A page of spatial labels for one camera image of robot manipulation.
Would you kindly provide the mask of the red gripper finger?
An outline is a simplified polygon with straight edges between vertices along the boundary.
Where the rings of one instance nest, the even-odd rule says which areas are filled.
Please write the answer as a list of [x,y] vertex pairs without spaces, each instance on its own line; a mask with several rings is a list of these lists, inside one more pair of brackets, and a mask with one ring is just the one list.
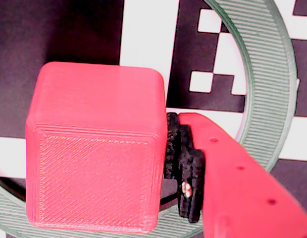
[[307,213],[212,120],[168,113],[165,172],[178,186],[179,215],[203,222],[206,238],[307,238]]

